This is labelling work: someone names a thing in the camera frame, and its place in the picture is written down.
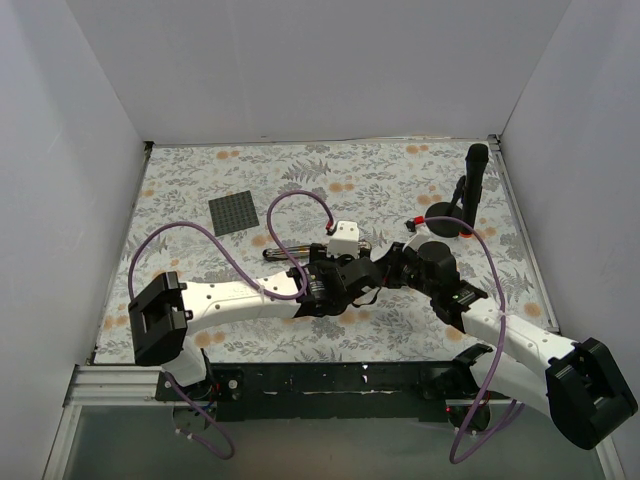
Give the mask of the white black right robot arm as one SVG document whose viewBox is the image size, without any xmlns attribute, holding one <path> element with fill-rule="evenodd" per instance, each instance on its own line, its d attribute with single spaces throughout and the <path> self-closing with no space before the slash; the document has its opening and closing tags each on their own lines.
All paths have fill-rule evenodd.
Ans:
<svg viewBox="0 0 640 480">
<path fill-rule="evenodd" d="M 590 450 L 638 411 L 607 346 L 568 339 L 516 315 L 503 315 L 486 292 L 463 280 L 449 247 L 394 243 L 375 262 L 389 289 L 408 287 L 430 299 L 444 323 L 493 345 L 501 361 L 491 390 L 547 415 L 575 446 Z"/>
</svg>

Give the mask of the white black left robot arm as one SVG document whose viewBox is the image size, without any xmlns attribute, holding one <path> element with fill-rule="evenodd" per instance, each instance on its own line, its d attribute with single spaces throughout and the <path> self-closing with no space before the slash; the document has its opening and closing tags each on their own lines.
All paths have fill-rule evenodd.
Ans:
<svg viewBox="0 0 640 480">
<path fill-rule="evenodd" d="M 170 373 L 193 400 L 213 386 L 208 360 L 195 344 L 197 333 L 224 324 L 261 318 L 339 316 L 355 300 L 380 288 L 383 275 L 367 256 L 317 260 L 257 280 L 182 282 L 165 272 L 129 303 L 134 362 Z"/>
</svg>

